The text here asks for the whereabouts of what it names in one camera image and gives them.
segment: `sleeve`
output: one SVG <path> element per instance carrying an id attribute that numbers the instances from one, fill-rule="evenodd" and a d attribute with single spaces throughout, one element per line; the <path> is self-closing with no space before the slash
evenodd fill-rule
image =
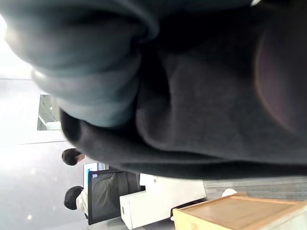
<path id="1" fill-rule="evenodd" d="M 138 43 L 158 20 L 141 0 L 0 0 L 7 42 L 69 115 L 99 127 L 128 121 L 138 90 Z"/>

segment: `computer monitor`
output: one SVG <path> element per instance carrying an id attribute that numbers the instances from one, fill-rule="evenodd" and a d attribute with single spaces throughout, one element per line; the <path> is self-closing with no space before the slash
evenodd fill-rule
<path id="1" fill-rule="evenodd" d="M 89 225 L 120 217 L 119 197 L 141 191 L 139 178 L 139 174 L 116 169 L 89 172 Z"/>

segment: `light wood surface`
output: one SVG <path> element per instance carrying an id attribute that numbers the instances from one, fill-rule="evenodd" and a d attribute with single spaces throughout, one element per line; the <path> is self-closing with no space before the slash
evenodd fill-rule
<path id="1" fill-rule="evenodd" d="M 300 201 L 231 195 L 174 210 L 174 218 L 177 230 L 307 230 L 306 207 Z"/>

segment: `dark gray fabric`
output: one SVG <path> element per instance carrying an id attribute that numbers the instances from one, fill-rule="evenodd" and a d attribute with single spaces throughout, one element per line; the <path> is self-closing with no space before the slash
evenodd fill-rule
<path id="1" fill-rule="evenodd" d="M 174 12 L 217 10 L 251 0 L 0 0 L 12 50 L 63 110 L 99 127 L 134 114 L 140 43 Z"/>
<path id="2" fill-rule="evenodd" d="M 306 175 L 306 136 L 276 121 L 255 85 L 262 35 L 284 10 L 291 8 L 260 5 L 163 21 L 158 39 L 142 47 L 131 123 L 108 130 L 62 113 L 64 133 L 90 157 L 142 173 Z"/>

